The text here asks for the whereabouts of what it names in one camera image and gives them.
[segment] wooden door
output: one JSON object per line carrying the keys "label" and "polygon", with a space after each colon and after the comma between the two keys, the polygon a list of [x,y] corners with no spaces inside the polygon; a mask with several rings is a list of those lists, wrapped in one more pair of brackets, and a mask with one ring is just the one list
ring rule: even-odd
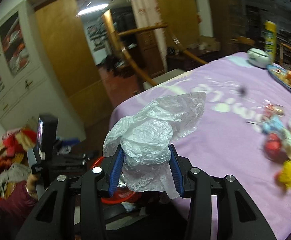
{"label": "wooden door", "polygon": [[35,14],[56,76],[85,126],[90,126],[110,115],[112,105],[77,13],[76,0],[57,0]]}
{"label": "wooden door", "polygon": [[[158,0],[162,22],[169,28],[185,47],[198,42],[199,27],[195,0]],[[175,47],[166,35],[167,47]]]}

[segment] orange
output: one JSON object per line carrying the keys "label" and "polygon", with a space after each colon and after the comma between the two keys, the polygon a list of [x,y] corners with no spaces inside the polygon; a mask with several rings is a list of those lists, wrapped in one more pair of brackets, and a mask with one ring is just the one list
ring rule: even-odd
{"label": "orange", "polygon": [[286,79],[289,79],[289,80],[291,79],[291,70],[287,71]]}

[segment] silver screw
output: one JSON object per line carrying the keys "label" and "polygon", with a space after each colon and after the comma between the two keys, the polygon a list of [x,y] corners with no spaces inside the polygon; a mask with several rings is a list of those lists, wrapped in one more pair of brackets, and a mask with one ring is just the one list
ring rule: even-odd
{"label": "silver screw", "polygon": [[100,173],[102,171],[102,168],[101,167],[94,167],[93,169],[92,169],[92,172],[93,173]]}
{"label": "silver screw", "polygon": [[193,174],[198,174],[198,173],[200,172],[199,168],[197,168],[197,167],[192,167],[192,168],[190,169],[190,171],[191,171],[191,173],[193,173]]}
{"label": "silver screw", "polygon": [[232,175],[228,175],[228,176],[226,176],[226,180],[229,181],[229,182],[233,182],[233,181],[236,180],[236,178],[234,176],[232,176]]}
{"label": "silver screw", "polygon": [[59,175],[57,178],[58,181],[64,181],[65,179],[66,179],[65,175]]}

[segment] plastic bag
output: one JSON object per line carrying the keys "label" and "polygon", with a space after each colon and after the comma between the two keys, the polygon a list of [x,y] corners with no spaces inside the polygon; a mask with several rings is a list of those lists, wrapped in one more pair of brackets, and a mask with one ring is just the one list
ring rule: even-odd
{"label": "plastic bag", "polygon": [[103,156],[114,155],[121,144],[125,152],[122,172],[130,190],[165,191],[171,199],[179,196],[168,146],[196,130],[205,99],[205,92],[157,98],[114,125],[104,141]]}

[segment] blue plate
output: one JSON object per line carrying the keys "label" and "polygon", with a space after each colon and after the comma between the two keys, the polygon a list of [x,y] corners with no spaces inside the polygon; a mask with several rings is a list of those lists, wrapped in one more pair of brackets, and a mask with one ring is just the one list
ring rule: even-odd
{"label": "blue plate", "polygon": [[273,66],[273,65],[268,65],[267,66],[267,70],[270,74],[270,76],[272,76],[279,84],[283,85],[287,90],[289,90],[291,92],[291,87],[289,87],[286,83],[284,83],[280,78],[278,78],[276,75],[273,74],[273,72],[271,70],[276,70],[276,69],[280,69],[282,70],[283,73],[287,73],[287,71],[279,66]]}

